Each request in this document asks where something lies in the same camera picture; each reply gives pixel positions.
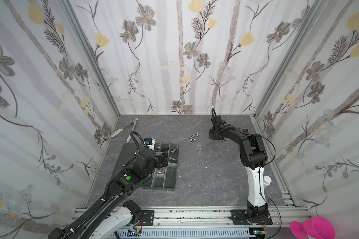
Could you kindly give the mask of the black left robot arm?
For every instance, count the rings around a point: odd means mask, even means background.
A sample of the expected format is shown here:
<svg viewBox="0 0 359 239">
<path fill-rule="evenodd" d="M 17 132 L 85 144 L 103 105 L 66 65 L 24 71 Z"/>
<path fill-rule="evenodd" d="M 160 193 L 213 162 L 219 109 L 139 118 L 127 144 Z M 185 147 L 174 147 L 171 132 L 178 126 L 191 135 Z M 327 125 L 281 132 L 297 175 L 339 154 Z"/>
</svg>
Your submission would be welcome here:
<svg viewBox="0 0 359 239">
<path fill-rule="evenodd" d="M 250 133 L 247 129 L 237 128 L 228 124 L 211 110 L 212 128 L 209 130 L 209 139 L 219 142 L 232 140 L 239 146 L 240 160 L 246 168 L 248 178 L 247 208 L 240 216 L 233 214 L 233 219 L 241 224 L 271 225 L 272 219 L 268 209 L 268 202 L 264 196 L 264 173 L 268 155 L 263 137 L 257 133 Z"/>
</svg>

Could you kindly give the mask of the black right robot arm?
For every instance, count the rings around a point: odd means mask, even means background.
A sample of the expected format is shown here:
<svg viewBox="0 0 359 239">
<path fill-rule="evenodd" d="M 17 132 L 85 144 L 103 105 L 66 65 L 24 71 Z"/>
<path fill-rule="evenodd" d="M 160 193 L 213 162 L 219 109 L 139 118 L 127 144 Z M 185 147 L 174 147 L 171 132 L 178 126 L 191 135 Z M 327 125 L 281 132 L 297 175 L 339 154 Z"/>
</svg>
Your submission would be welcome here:
<svg viewBox="0 0 359 239">
<path fill-rule="evenodd" d="M 126 199 L 141 187 L 155 169 L 168 164 L 168 153 L 143 148 L 106 185 L 103 195 L 64 229 L 55 228 L 49 239 L 106 239 L 126 225 L 141 220 L 141 207 Z"/>
</svg>

